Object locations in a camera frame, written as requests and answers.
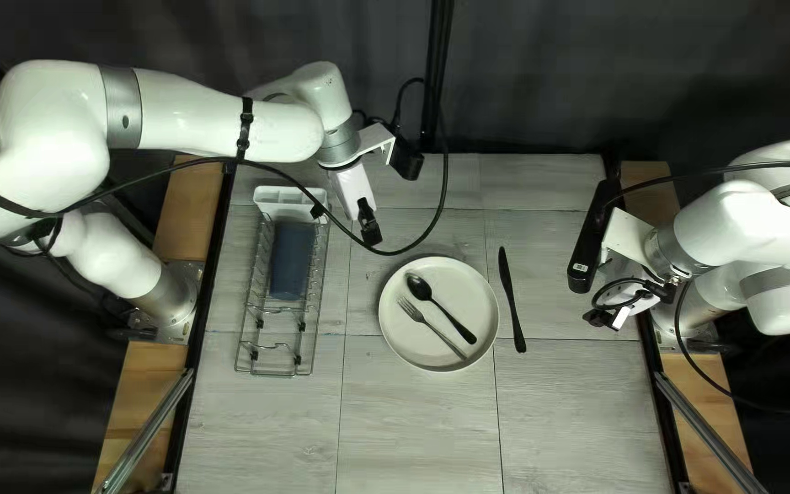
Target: blue cloth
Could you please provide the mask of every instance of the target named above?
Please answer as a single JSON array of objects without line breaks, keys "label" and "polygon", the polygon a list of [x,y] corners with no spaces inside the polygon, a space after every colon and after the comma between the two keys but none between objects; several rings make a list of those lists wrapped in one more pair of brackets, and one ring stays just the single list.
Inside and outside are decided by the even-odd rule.
[{"label": "blue cloth", "polygon": [[270,263],[270,296],[299,300],[306,291],[316,228],[313,223],[278,222]]}]

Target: dish rack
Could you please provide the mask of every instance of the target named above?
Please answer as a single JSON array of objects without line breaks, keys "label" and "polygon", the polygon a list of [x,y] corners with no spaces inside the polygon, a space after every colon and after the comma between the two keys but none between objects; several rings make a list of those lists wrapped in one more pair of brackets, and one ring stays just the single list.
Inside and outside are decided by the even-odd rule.
[{"label": "dish rack", "polygon": [[293,301],[269,293],[275,227],[276,215],[262,212],[234,370],[256,376],[308,376],[316,353],[329,224],[313,221],[306,288]]}]

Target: knife blade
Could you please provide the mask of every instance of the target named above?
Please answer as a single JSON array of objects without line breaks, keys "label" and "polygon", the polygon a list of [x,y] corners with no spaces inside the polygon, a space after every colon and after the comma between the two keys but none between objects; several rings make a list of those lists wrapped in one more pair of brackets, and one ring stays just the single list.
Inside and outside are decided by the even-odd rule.
[{"label": "knife blade", "polygon": [[513,300],[513,285],[511,284],[511,270],[507,266],[507,255],[505,248],[499,247],[499,278],[502,286],[505,287],[507,304],[511,308],[511,326],[513,327],[513,346],[518,354],[526,352],[526,340],[523,339],[523,330],[520,327],[520,319],[517,317],[517,306]]}]

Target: metal base plate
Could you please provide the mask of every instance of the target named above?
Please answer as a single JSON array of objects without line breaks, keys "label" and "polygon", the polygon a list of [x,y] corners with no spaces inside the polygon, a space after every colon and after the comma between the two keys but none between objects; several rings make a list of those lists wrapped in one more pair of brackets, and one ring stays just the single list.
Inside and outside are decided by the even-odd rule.
[{"label": "metal base plate", "polygon": [[[174,275],[182,276],[188,281],[194,299],[200,290],[200,281],[203,279],[203,268],[205,263],[200,261],[170,261],[167,264]],[[197,313],[197,306],[192,309],[191,314],[181,321],[155,321],[148,314],[139,309],[134,309],[130,313],[127,325],[135,330],[155,328],[157,337],[155,342],[163,344],[188,344],[191,329],[194,325],[194,315]]]}]

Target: robotic arm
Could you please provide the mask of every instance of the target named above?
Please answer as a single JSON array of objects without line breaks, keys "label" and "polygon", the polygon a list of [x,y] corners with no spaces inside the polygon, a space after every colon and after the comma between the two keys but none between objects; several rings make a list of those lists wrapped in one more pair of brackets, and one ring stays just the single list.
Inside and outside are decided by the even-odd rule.
[{"label": "robotic arm", "polygon": [[[782,161],[790,161],[790,140],[747,153],[731,165]],[[660,228],[615,209],[600,264],[609,258],[614,262],[601,271],[609,279],[629,276],[676,285],[693,279],[679,320],[685,338],[742,307],[748,307],[759,331],[789,334],[790,168],[733,172],[725,179]],[[635,291],[635,283],[624,283],[599,299],[611,306],[628,301]],[[672,334],[673,304],[659,302],[659,296],[649,294],[620,310],[633,315],[651,309],[657,329]]]},{"label": "robotic arm", "polygon": [[[352,107],[337,67],[311,63],[251,95],[227,95],[153,70],[17,65],[0,86],[0,237],[91,194],[108,171],[109,148],[244,154],[273,163],[315,156],[348,218],[376,226],[361,156],[380,148],[389,163],[394,137],[379,124],[350,125]],[[363,234],[380,240],[379,230]],[[193,309],[192,290],[108,213],[71,211],[40,244],[157,319],[175,322]],[[38,251],[28,239],[11,245]]]}]

